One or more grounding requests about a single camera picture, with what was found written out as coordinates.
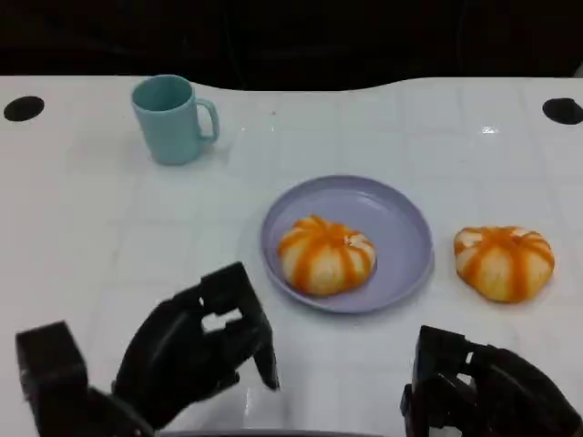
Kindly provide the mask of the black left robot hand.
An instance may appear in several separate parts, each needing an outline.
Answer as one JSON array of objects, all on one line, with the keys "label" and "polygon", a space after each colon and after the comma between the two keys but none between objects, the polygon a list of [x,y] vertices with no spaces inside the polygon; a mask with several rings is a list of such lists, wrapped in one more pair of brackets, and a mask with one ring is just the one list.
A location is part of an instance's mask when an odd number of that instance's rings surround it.
[{"label": "black left robot hand", "polygon": [[243,264],[235,262],[148,315],[125,352],[113,393],[161,430],[191,404],[236,385],[248,359],[277,391],[271,325]]}]

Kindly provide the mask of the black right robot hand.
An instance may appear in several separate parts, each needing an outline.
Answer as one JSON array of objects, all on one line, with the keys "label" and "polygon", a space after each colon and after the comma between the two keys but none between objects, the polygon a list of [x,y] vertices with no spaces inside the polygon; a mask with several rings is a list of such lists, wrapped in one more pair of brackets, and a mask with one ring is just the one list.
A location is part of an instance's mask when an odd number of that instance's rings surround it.
[{"label": "black right robot hand", "polygon": [[558,386],[514,352],[422,326],[400,410],[409,436],[579,436],[582,417]]}]

